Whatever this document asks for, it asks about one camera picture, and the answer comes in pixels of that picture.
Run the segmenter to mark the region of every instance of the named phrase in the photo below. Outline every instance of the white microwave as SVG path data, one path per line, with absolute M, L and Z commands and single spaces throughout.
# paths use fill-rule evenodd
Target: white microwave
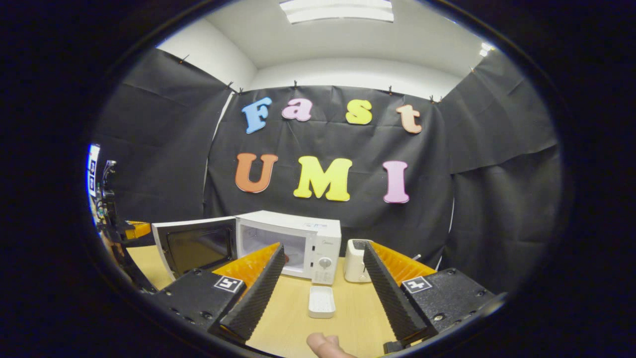
M 331 285 L 340 253 L 340 221 L 256 211 L 235 217 L 152 224 L 159 254 L 176 280 L 193 268 L 215 269 L 280 242 L 282 274 Z

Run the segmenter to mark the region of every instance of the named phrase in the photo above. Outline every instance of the soap dish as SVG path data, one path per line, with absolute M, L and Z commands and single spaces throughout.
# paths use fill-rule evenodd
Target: soap dish
M 335 311 L 336 303 L 331 287 L 313 286 L 309 289 L 309 317 L 328 319 L 333 317 Z

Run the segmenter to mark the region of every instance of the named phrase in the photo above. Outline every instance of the microwave button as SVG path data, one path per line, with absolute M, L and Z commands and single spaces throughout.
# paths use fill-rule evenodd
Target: microwave button
M 322 266 L 322 268 L 328 268 L 329 266 L 331 266 L 331 259 L 323 257 L 322 259 L 318 260 L 318 264 Z

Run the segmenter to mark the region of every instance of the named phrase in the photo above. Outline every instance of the wooden table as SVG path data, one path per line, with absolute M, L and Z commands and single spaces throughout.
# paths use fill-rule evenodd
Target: wooden table
M 171 283 L 155 246 L 129 248 L 130 256 L 157 289 Z M 281 275 L 249 346 L 283 357 L 315 357 L 305 343 L 313 332 L 335 334 L 340 346 L 358 358 L 384 354 L 382 345 L 394 341 L 382 304 L 371 283 L 345 280 L 344 258 L 338 259 L 336 279 L 331 286 L 336 313 L 330 319 L 308 315 L 310 280 Z

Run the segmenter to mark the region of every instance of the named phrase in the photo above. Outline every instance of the fluorescent light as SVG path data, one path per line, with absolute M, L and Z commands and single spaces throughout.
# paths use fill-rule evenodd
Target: fluorescent light
M 280 3 L 290 23 L 324 18 L 367 18 L 393 22 L 387 0 L 290 0 Z

